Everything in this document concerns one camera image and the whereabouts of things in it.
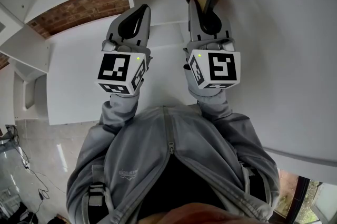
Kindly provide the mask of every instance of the hoodie sleeve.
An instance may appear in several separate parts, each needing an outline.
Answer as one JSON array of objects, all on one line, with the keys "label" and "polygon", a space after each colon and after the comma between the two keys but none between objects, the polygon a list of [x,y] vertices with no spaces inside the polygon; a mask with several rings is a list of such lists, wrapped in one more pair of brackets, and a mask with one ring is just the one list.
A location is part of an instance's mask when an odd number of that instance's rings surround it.
[{"label": "hoodie sleeve", "polygon": [[132,97],[112,94],[110,101],[103,104],[101,118],[89,130],[67,183],[66,206],[71,223],[83,223],[81,203],[93,183],[92,169],[104,164],[105,154],[115,136],[135,116],[138,99],[139,94]]},{"label": "hoodie sleeve", "polygon": [[262,173],[266,196],[274,209],[280,193],[280,180],[274,160],[264,151],[249,117],[233,113],[223,89],[199,89],[191,70],[185,69],[190,94],[199,102],[202,116],[213,123],[221,136],[236,150],[244,167]]}]

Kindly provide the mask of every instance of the white wall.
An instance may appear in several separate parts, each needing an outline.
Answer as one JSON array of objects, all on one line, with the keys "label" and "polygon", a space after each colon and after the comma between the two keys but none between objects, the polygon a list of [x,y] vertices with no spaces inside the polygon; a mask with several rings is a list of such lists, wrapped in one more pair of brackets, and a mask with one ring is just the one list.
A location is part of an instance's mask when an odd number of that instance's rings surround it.
[{"label": "white wall", "polygon": [[[337,184],[337,0],[219,5],[242,57],[241,83],[228,90],[234,110],[252,119],[266,148],[327,166],[333,174],[314,177]],[[291,158],[280,168],[294,170]]]}]

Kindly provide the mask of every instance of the brick wall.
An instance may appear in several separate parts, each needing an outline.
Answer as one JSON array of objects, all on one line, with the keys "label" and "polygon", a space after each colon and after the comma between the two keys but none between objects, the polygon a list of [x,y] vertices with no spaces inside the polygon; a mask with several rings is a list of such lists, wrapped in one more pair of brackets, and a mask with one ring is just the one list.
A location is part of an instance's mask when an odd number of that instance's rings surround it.
[{"label": "brick wall", "polygon": [[128,0],[69,0],[40,14],[28,25],[48,38],[66,29],[128,10]]},{"label": "brick wall", "polygon": [[8,57],[0,53],[0,69],[6,67],[8,64]]},{"label": "brick wall", "polygon": [[[44,38],[66,29],[128,10],[128,0],[69,0],[40,14],[27,24]],[[0,53],[0,69],[8,57]]]}]

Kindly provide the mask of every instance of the skin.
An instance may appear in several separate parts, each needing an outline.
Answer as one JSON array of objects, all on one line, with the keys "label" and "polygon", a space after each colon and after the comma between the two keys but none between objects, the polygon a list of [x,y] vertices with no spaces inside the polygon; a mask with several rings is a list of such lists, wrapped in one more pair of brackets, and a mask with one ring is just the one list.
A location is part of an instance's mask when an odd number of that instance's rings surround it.
[{"label": "skin", "polygon": [[157,213],[137,224],[259,224],[261,222],[232,215],[225,210],[204,203],[189,203],[168,213]]}]

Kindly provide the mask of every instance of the white tabletop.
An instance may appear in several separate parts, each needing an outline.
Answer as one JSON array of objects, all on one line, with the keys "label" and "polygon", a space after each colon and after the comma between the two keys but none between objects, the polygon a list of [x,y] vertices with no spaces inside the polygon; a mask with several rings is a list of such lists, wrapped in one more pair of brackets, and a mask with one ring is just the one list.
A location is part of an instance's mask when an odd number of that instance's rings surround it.
[{"label": "white tabletop", "polygon": [[[47,74],[51,125],[99,119],[102,103],[110,94],[94,82],[103,57],[101,43],[114,18],[83,24],[49,39],[53,44]],[[144,76],[138,113],[152,106],[196,103],[187,89],[183,47],[173,44],[151,48],[153,60]]]}]

